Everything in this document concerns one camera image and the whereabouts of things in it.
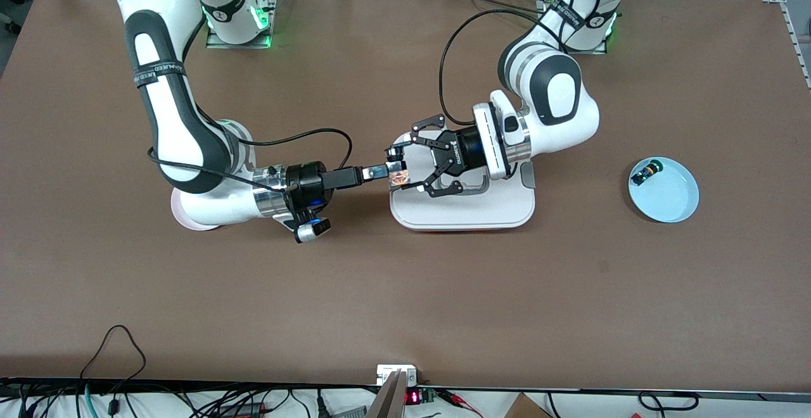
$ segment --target table surface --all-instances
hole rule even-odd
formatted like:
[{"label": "table surface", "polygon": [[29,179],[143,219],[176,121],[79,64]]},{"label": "table surface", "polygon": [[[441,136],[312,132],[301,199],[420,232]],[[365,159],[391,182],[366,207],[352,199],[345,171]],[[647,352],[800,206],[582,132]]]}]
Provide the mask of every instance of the table surface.
[{"label": "table surface", "polygon": [[[528,0],[507,0],[530,5]],[[195,97],[254,138],[339,127],[380,162],[438,112],[438,58],[470,0],[290,0],[269,51],[188,57]],[[535,158],[523,227],[421,234],[385,184],[339,193],[333,230],[186,231],[147,160],[150,126],[114,0],[35,0],[2,92],[0,375],[77,376],[108,327],[143,378],[371,383],[378,363],[458,386],[811,391],[811,117],[778,6],[624,0],[611,52],[577,56],[596,136]],[[449,109],[498,89],[527,28],[490,15],[449,54]],[[342,139],[259,153],[337,164]],[[629,168],[685,164],[698,211],[656,224]],[[116,334],[90,376],[139,358]]]}]

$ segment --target red digital display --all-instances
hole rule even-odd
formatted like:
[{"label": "red digital display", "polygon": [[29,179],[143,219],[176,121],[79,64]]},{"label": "red digital display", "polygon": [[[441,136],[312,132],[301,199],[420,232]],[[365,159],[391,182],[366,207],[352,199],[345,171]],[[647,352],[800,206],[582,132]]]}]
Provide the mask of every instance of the red digital display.
[{"label": "red digital display", "polygon": [[418,405],[423,403],[422,395],[420,394],[419,388],[409,388],[405,392],[405,398],[403,398],[403,404],[405,405]]}]

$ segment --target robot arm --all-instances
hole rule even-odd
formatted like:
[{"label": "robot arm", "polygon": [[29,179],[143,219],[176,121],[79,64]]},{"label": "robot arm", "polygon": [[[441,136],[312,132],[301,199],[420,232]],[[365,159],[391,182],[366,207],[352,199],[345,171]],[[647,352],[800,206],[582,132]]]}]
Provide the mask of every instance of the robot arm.
[{"label": "robot arm", "polygon": [[[512,175],[519,161],[539,153],[576,146],[597,131],[599,109],[586,92],[580,66],[564,50],[586,23],[613,14],[620,0],[554,0],[539,19],[539,25],[510,43],[501,54],[498,75],[502,86],[521,98],[516,110],[501,90],[490,94],[490,103],[474,106],[475,126],[444,130],[424,144],[414,124],[411,144],[431,147],[437,172],[459,176],[467,170],[487,167],[490,179]],[[589,49],[596,48],[594,42]],[[398,144],[406,146],[409,142]],[[463,193],[455,181],[435,192],[426,181],[396,187],[423,187],[429,196]]]},{"label": "robot arm", "polygon": [[153,131],[150,158],[174,187],[172,212],[180,224],[208,230],[273,218],[306,242],[330,228],[317,214],[334,190],[386,177],[369,172],[373,168],[327,172],[320,161],[257,168],[244,126],[200,112],[182,61],[203,14],[221,40],[241,44],[269,24],[261,0],[117,1],[134,83]]}]

